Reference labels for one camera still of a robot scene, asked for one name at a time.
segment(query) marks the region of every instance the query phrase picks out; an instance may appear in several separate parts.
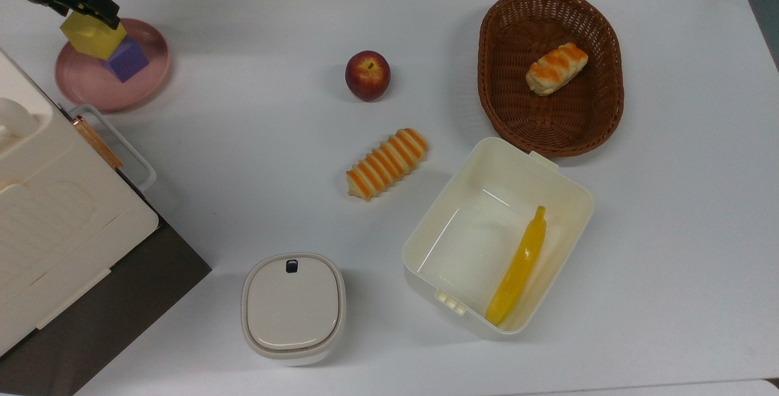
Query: container handle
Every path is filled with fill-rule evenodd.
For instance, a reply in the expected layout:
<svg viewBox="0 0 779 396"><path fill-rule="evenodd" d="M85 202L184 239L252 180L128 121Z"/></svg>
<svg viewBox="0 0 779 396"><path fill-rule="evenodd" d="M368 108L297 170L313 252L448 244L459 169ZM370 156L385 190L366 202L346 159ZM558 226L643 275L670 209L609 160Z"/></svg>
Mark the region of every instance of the container handle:
<svg viewBox="0 0 779 396"><path fill-rule="evenodd" d="M548 158L545 158L544 156L536 153L535 151L531 151L531 154L529 154L529 156L533 160L537 161L538 163L542 164L543 166L546 166L547 168L549 168L549 169L551 169L553 171L557 171L557 169L560 168L559 165L557 165L553 161L549 160Z"/></svg>
<svg viewBox="0 0 779 396"><path fill-rule="evenodd" d="M446 294L442 289L439 289L436 293L436 300L442 302L447 308L453 310L458 316L465 315L465 305L457 302L449 294Z"/></svg>
<svg viewBox="0 0 779 396"><path fill-rule="evenodd" d="M38 122L27 108L11 99L0 97L0 125L5 125L12 135L28 137L38 129Z"/></svg>
<svg viewBox="0 0 779 396"><path fill-rule="evenodd" d="M103 116L103 114L100 113L100 111L97 110L97 108L94 106L89 104L82 104L68 112L71 118L75 118L78 115L83 115L84 113L91 113L94 115L95 118L97 118L97 120L100 121L100 123L103 124L105 128L108 129L108 131L110 131L111 134L113 134L114 137L116 137L116 139L125 146L125 148L127 148L130 154L133 155L133 157L136 158L136 160L139 161L139 163L144 166L145 169L147 169L147 177L137 185L137 188L142 192L148 190L148 188L150 188L150 186L152 186L156 181L156 171L154 171L154 168L151 167L150 163L145 160L144 156L142 156L138 150L134 149L133 145L130 145L129 141L125 139L125 136L122 136L114 127L114 125L112 125L111 122L109 122L108 119L106 119L105 116Z"/></svg>

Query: white lidded container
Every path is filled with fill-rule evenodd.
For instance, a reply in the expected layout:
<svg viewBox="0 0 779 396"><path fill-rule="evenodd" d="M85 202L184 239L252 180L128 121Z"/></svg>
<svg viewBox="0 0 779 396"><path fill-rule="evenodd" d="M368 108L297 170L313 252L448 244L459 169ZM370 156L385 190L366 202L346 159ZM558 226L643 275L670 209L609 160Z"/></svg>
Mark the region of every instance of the white lidded container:
<svg viewBox="0 0 779 396"><path fill-rule="evenodd" d="M484 318L538 206L546 237L517 306ZM535 152L491 137L471 151L403 247L409 286L482 338L520 332L592 216L592 195Z"/></svg>
<svg viewBox="0 0 779 396"><path fill-rule="evenodd" d="M340 336L344 313L343 277L323 255L276 255L246 277L241 305L246 342L286 366L322 360Z"/></svg>

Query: brown wicker basket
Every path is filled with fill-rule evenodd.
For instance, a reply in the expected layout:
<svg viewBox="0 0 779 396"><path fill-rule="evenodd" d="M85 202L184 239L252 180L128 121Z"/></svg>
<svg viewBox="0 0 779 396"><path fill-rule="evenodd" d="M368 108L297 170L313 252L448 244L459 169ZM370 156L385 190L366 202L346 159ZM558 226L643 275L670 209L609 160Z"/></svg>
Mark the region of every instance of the brown wicker basket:
<svg viewBox="0 0 779 396"><path fill-rule="evenodd" d="M525 74L570 41L589 55L587 66L539 97ZM623 115L620 44L585 0L499 0L481 23L478 87L481 106L510 144L549 158L581 155L603 144Z"/></svg>

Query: red apple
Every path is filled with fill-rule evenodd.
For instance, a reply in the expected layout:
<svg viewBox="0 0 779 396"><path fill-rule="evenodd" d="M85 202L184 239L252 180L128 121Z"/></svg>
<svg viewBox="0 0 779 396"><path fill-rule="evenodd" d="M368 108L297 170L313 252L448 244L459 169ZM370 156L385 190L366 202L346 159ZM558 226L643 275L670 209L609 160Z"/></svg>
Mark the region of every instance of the red apple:
<svg viewBox="0 0 779 396"><path fill-rule="evenodd" d="M346 85L359 99L369 102L378 99L390 82L387 60L374 50L363 50L346 64Z"/></svg>

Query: striped bread roll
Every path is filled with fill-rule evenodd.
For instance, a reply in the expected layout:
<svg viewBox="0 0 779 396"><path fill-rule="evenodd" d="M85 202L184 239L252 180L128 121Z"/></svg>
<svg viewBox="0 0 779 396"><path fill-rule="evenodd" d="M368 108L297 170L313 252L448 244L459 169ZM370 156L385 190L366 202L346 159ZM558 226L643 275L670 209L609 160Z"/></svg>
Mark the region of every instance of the striped bread roll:
<svg viewBox="0 0 779 396"><path fill-rule="evenodd" d="M401 129L346 171L349 195L368 200L425 159L428 144L412 129Z"/></svg>
<svg viewBox="0 0 779 396"><path fill-rule="evenodd" d="M567 85L568 81L581 72L587 64L587 59L587 54L575 44L562 44L540 58L537 63L533 63L525 75L525 80L532 91L545 97Z"/></svg>

